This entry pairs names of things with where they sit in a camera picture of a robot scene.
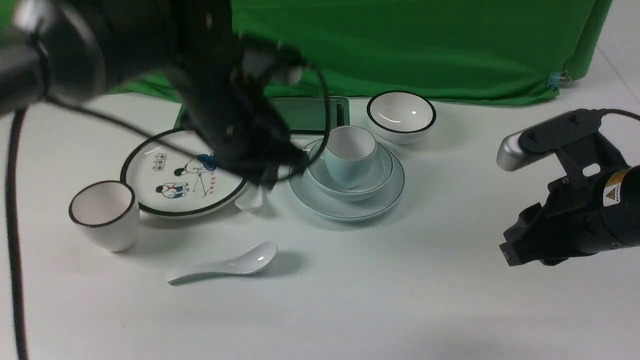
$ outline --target white bowl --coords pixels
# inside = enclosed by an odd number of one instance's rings
[[[436,121],[436,110],[428,100],[402,91],[376,95],[367,114],[373,131],[392,143],[416,142]]]

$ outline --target teacup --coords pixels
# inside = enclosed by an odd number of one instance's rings
[[[71,200],[69,217],[92,242],[112,252],[126,250],[138,239],[136,194],[120,181],[101,181],[82,189]]]
[[[340,186],[352,189],[369,173],[378,143],[367,130],[340,126],[331,131],[323,154],[327,171]]]

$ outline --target ceramic spoon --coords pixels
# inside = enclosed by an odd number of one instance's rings
[[[236,200],[236,206],[242,211],[257,211],[262,207],[262,187],[249,189]]]
[[[215,263],[193,265],[168,274],[167,282],[178,285],[184,282],[202,280],[211,275],[251,275],[260,272],[273,260],[278,245],[272,241],[261,243],[234,259]]]

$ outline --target white tabletop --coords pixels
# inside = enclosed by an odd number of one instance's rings
[[[366,99],[350,101],[366,124]],[[154,132],[179,105],[134,95],[91,106]],[[555,158],[515,173],[495,164],[500,141],[575,108],[640,111],[604,59],[560,98],[528,108],[435,104],[424,143],[393,146],[406,193],[384,218],[333,223],[304,212],[288,186],[261,215],[143,217],[125,254],[91,244],[69,220],[82,187],[117,179],[142,140],[38,105],[20,148],[19,215],[32,359],[635,359],[640,350],[640,249],[510,268],[498,245],[521,210],[563,175]],[[0,122],[6,134],[9,122]],[[640,163],[640,124],[605,118],[602,132]],[[0,143],[5,157],[6,139]],[[4,234],[4,222],[0,232]],[[274,240],[261,276],[172,287],[175,266],[235,256]],[[6,246],[0,261],[7,263]],[[8,266],[0,267],[0,358],[15,356]]]

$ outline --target yellow warning sticker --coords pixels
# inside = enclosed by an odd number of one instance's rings
[[[612,206],[620,203],[620,188],[622,187],[622,179],[629,169],[621,170],[613,174],[602,191],[602,206]]]
[[[611,200],[616,200],[616,190],[612,189],[611,191],[609,191],[609,193],[607,195],[605,195],[606,197],[610,198]]]

